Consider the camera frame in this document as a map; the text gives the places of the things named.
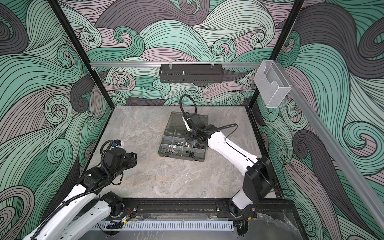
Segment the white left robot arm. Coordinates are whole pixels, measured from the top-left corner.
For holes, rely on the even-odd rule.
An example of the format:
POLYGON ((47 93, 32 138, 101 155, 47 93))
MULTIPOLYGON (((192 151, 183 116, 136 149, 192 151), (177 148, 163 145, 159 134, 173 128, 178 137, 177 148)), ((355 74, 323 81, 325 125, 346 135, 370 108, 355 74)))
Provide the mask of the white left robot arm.
POLYGON ((123 149, 112 149, 104 153, 101 162, 87 170, 78 180, 63 203, 54 209, 26 240, 78 240, 102 219, 120 217, 124 212, 123 199, 108 192, 85 214, 74 218, 105 187, 113 183, 124 171, 137 165, 137 154, 123 149))

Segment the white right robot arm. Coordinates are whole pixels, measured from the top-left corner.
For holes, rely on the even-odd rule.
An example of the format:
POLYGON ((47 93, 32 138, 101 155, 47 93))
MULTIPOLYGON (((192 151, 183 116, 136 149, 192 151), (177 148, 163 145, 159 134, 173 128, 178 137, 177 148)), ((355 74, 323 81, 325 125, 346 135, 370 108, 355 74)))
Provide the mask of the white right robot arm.
POLYGON ((230 141, 222 132, 185 130, 188 143, 200 145, 216 151, 233 164, 244 177, 242 188, 230 200, 230 209, 234 215, 241 215, 243 210, 263 200, 275 189, 276 176, 270 159, 248 153, 230 141))

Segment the black hex bolt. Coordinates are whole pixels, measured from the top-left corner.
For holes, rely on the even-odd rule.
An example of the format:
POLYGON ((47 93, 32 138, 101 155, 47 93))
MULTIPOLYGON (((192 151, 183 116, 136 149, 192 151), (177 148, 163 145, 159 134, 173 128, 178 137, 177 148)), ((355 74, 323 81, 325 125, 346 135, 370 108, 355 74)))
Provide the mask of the black hex bolt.
POLYGON ((194 158, 195 157, 195 153, 194 152, 186 151, 186 153, 188 154, 189 158, 194 158))

